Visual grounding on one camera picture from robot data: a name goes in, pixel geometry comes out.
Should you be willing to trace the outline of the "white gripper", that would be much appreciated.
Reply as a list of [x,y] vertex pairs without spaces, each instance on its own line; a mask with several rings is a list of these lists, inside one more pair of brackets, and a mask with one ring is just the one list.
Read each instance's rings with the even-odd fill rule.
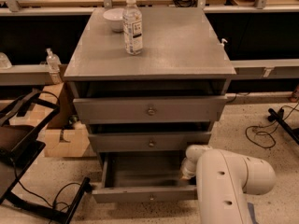
[[185,152],[185,158],[180,166],[180,178],[182,180],[190,180],[196,176],[196,167],[199,158],[208,150],[209,145],[190,145]]

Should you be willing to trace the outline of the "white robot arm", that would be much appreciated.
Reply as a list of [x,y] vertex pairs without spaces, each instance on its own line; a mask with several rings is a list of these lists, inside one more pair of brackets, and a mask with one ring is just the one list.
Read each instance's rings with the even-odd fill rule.
[[188,146],[180,171],[183,179],[196,179],[201,224],[256,224],[246,196],[264,195],[276,184],[267,161],[207,145]]

